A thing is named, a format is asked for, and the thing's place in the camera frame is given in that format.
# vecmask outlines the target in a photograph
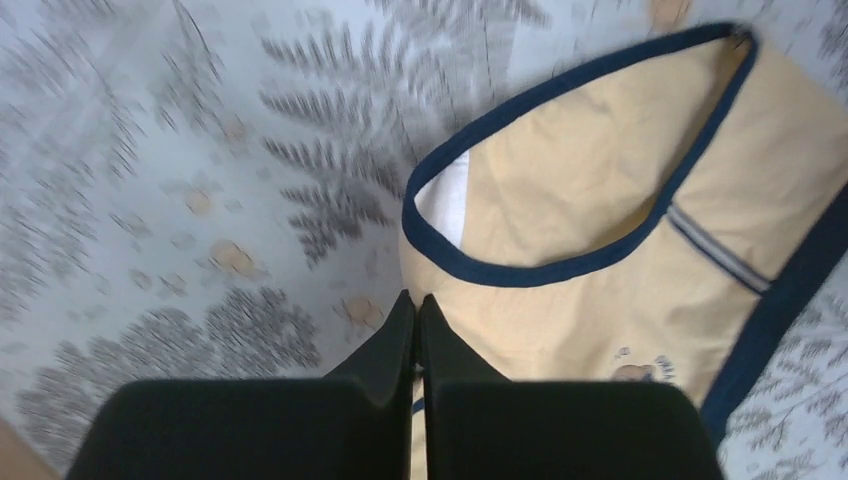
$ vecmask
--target fern print fabric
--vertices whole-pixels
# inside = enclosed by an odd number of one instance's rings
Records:
[[[0,417],[61,475],[126,382],[329,371],[398,294],[424,155],[727,18],[845,97],[845,0],[0,0]],[[734,414],[728,478],[848,475],[847,268]]]

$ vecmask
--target blue stripe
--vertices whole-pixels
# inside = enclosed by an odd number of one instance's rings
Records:
[[[762,295],[763,293],[765,293],[765,290],[762,289],[760,286],[751,283],[749,279],[737,274],[733,269],[728,268],[728,266],[725,265],[725,260],[717,258],[713,254],[713,251],[710,250],[710,248],[720,250],[722,253],[724,253],[724,255],[729,258],[732,258],[734,264],[738,268],[743,269],[746,274],[751,275],[752,277],[755,277],[758,280],[761,280],[762,284],[768,285],[769,281],[766,278],[764,278],[762,275],[759,274],[759,272],[755,271],[744,261],[742,261],[739,257],[736,256],[736,254],[725,248],[724,245],[718,242],[718,240],[715,240],[712,235],[703,230],[697,223],[695,223],[691,218],[689,218],[685,213],[683,213],[683,211],[681,211],[680,209],[676,209],[676,214],[679,215],[686,222],[685,225],[679,224],[677,219],[672,216],[668,216],[666,217],[666,219],[678,233],[680,233],[684,238],[686,238],[686,240],[689,241],[689,244],[692,245],[692,247],[701,252],[701,254],[707,257],[715,266],[719,267],[725,273],[736,279],[737,282],[739,282],[748,290],[752,291],[757,295]],[[704,242],[690,235],[690,228],[702,235],[708,245],[704,245]]]
[[[475,260],[460,251],[421,216],[415,195],[463,152],[503,129],[521,115],[592,80],[650,58],[667,55],[722,38],[738,36],[751,47],[731,78],[715,109],[680,165],[660,189],[656,202],[642,224],[623,238],[585,255],[538,267],[511,267]],[[754,66],[758,43],[750,30],[734,23],[693,28],[630,47],[586,63],[508,100],[472,122],[436,148],[412,172],[403,201],[401,223],[409,243],[451,276],[479,285],[535,287],[562,282],[622,260],[653,231],[671,199],[695,163],[709,146],[727,116],[739,90]]]

